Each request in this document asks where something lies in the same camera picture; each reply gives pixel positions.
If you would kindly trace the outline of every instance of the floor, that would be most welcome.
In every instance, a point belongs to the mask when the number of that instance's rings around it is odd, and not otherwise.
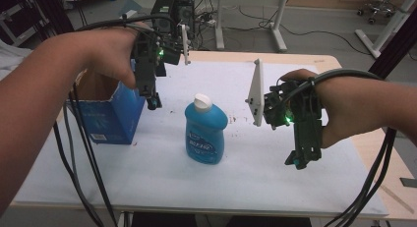
[[[141,5],[138,0],[88,0],[83,1],[78,5],[84,10],[84,14],[89,23],[117,19],[122,13],[129,10],[138,10],[137,15],[149,13],[149,9],[141,8],[145,5]],[[198,8],[199,12],[210,10],[211,6],[208,0],[202,2],[202,5]],[[222,23],[224,26],[225,51],[278,52],[271,34],[267,29],[236,29],[258,27],[262,19],[249,18],[247,16],[269,19],[275,12],[274,8],[225,6],[223,11],[224,15]],[[68,15],[75,28],[81,26],[80,15],[77,12],[77,9],[68,10]],[[287,7],[282,18],[280,31],[288,47],[287,54],[331,55],[334,56],[344,68],[367,71],[375,62],[375,59],[368,54],[366,47],[354,34],[354,30],[358,28],[362,29],[371,40],[375,40],[379,33],[384,29],[387,22],[388,20],[384,17],[377,17],[377,22],[374,25],[369,25],[367,23],[366,14],[363,17],[359,17],[356,15],[355,10],[322,10]],[[320,32],[300,35],[301,33],[317,30]],[[202,28],[202,36],[203,41],[196,41],[194,46],[204,50],[215,51],[214,29],[210,27]],[[353,47],[349,46],[347,41],[357,50],[354,50]],[[409,55],[404,57],[396,69],[389,75],[388,79],[400,84],[417,85],[417,62],[413,58],[417,58],[416,48],[410,50]],[[395,148],[414,177],[417,177],[416,147],[407,138],[399,137],[395,141]],[[38,216],[39,214],[41,215],[40,212],[47,213],[47,211],[35,211],[34,213],[33,211],[27,211],[26,214],[28,216]],[[0,220],[0,226],[11,226],[5,224],[11,223],[7,222],[7,219],[13,219],[14,216],[18,214],[22,214],[22,211],[16,209],[8,211]],[[226,215],[196,216],[199,226],[203,227],[225,226],[229,218],[230,216]],[[312,226],[314,227],[324,226],[327,222],[328,219],[323,218],[311,219]],[[375,223],[372,220],[358,220],[352,226],[378,226],[377,224],[378,223]],[[387,226],[387,224],[381,222],[381,226]],[[390,226],[417,226],[417,222],[391,221]]]

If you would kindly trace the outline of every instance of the finger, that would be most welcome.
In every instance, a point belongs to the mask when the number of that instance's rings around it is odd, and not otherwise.
[[[314,77],[315,75],[316,73],[311,72],[307,69],[299,69],[299,70],[295,70],[295,71],[292,71],[283,75],[280,79],[283,81],[289,81],[289,80],[301,81],[301,80],[306,80],[310,77]]]
[[[136,88],[135,75],[132,69],[130,68],[127,69],[126,71],[123,71],[123,74],[116,76],[116,79],[121,81],[128,88],[131,88],[131,89]]]
[[[323,134],[322,134],[322,148],[328,148],[335,143],[337,143],[339,139],[334,134],[331,126],[327,125],[323,127]]]

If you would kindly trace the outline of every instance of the hand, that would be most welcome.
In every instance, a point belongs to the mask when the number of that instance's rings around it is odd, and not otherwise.
[[[105,28],[80,32],[87,34],[91,52],[87,68],[121,81],[129,88],[136,87],[130,65],[137,31],[131,28]]]
[[[285,74],[281,79],[306,80],[315,75],[306,69],[300,69]],[[380,103],[380,84],[384,82],[340,77],[315,86],[316,93],[328,114],[328,124],[323,129],[323,148],[387,124],[387,115]]]

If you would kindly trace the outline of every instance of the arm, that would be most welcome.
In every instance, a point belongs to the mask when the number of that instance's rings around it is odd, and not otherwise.
[[[78,75],[86,68],[135,87],[130,52],[136,32],[108,28],[41,43],[0,82],[0,216],[39,154]]]
[[[304,80],[315,75],[301,69],[282,79]],[[317,84],[316,92],[328,113],[323,147],[381,127],[397,129],[417,145],[416,87],[342,77]]]

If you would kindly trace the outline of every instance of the forearm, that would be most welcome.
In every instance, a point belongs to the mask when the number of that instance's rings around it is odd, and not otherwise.
[[[89,49],[75,35],[48,39],[0,82],[0,214],[7,208],[49,135]]]
[[[384,92],[387,125],[403,132],[417,146],[417,88],[390,84]]]

